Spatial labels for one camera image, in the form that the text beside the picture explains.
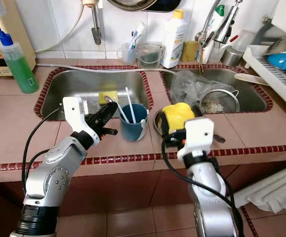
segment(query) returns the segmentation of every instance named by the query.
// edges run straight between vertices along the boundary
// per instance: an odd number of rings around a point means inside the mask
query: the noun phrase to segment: yellow bottle cap
[[[183,18],[183,14],[184,14],[184,10],[176,9],[174,11],[173,17],[176,18],[176,19],[182,19]]]

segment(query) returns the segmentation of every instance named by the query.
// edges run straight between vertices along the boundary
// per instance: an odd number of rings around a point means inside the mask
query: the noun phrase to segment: blue bowl
[[[286,71],[286,53],[271,54],[266,58],[267,61],[276,68]]]

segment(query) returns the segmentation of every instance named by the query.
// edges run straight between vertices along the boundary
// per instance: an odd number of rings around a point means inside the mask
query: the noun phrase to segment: white hose
[[[40,53],[40,52],[46,51],[46,50],[48,50],[48,49],[51,49],[51,48],[57,46],[57,45],[58,45],[59,43],[61,43],[63,40],[65,40],[65,39],[67,38],[67,36],[69,36],[69,35],[72,33],[72,31],[75,29],[76,25],[79,23],[80,18],[82,17],[83,11],[84,11],[84,5],[83,5],[83,3],[82,3],[82,1],[81,1],[81,2],[80,2],[80,11],[79,11],[78,18],[76,19],[76,21],[75,21],[73,27],[66,33],[66,35],[64,35],[61,39],[59,39],[54,45],[49,46],[49,47],[47,47],[47,48],[37,49],[37,50],[35,50],[35,53]]]
[[[95,69],[80,68],[80,67],[69,66],[69,65],[61,65],[61,64],[37,63],[36,65],[39,66],[39,67],[69,68],[69,69],[80,70],[80,71],[87,71],[87,72],[94,72],[94,73],[125,73],[125,72],[142,72],[142,71],[160,71],[160,72],[167,72],[167,73],[171,73],[171,74],[176,74],[176,72],[173,72],[173,71],[168,70],[168,69],[162,69],[162,68],[156,68],[156,69],[138,68],[138,69],[125,69],[125,70],[118,70],[118,69],[95,70]]]

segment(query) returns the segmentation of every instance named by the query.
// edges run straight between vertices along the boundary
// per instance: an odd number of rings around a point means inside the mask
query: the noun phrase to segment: stainless steel sink
[[[55,110],[65,96],[80,96],[87,101],[88,111],[94,114],[100,109],[99,92],[117,91],[120,106],[128,104],[125,91],[128,87],[132,102],[148,107],[148,99],[143,78],[138,72],[93,73],[69,70],[58,73],[51,81],[49,90],[41,107],[43,117]],[[64,114],[55,113],[50,119],[64,120]]]
[[[198,70],[190,70],[192,73],[197,74]],[[202,74],[208,80],[219,81],[231,85],[235,90],[239,90],[237,99],[240,103],[241,112],[260,112],[266,110],[266,102],[261,96],[252,88],[252,86],[245,81],[240,81],[234,78],[236,72],[229,69],[205,69]],[[174,75],[164,73],[164,81],[167,89],[170,91]]]

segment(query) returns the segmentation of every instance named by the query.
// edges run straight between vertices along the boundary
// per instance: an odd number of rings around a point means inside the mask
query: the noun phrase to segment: black cable
[[[28,163],[27,170],[26,170],[25,183],[26,183],[26,181],[27,181],[27,179],[28,179],[30,167],[31,167],[32,164],[34,163],[35,159],[37,159],[40,155],[42,155],[42,154],[48,152],[49,150],[50,150],[50,149],[43,150],[43,151],[41,151],[41,152],[35,154],[35,156],[31,158],[31,160],[30,160],[29,163]]]
[[[51,112],[50,114],[48,114],[43,120],[41,120],[37,126],[32,130],[32,132],[30,133],[27,141],[26,141],[26,145],[25,145],[25,149],[24,149],[24,155],[23,155],[23,162],[22,162],[22,166],[21,166],[21,184],[23,186],[23,193],[24,195],[26,195],[26,160],[27,160],[27,152],[28,152],[28,147],[30,144],[30,141],[34,135],[34,133],[38,130],[38,128],[49,118],[51,117],[51,115],[53,115],[55,112],[59,111],[60,108],[57,108],[56,110],[54,110],[53,112]]]
[[[227,199],[226,197],[224,197],[222,194],[220,194],[218,191],[214,190],[214,189],[211,189],[210,187],[206,186],[206,185],[203,185],[197,181],[194,181],[188,177],[185,177],[183,175],[181,175],[180,173],[178,173],[175,168],[170,164],[170,162],[168,161],[168,158],[166,156],[166,152],[165,152],[165,147],[166,147],[166,138],[163,139],[162,141],[162,157],[167,165],[167,167],[180,179],[182,179],[183,181],[187,182],[187,183],[190,183],[190,184],[193,184],[193,185],[196,185],[200,188],[203,188],[207,191],[209,191],[210,193],[218,196],[220,199],[222,199],[224,202],[226,202],[231,208],[232,208],[232,212],[233,212],[233,215],[234,215],[234,220],[235,220],[235,224],[236,224],[236,227],[239,231],[239,237],[245,237],[244,236],[244,228],[243,228],[243,220],[242,220],[242,217],[239,213],[239,211],[237,210],[237,208],[235,207],[235,202],[234,202],[234,197],[231,198],[231,201],[229,199]],[[226,185],[228,186],[229,188],[229,191],[232,192],[233,194],[233,190],[231,188],[231,186],[229,185],[229,183],[226,182]]]

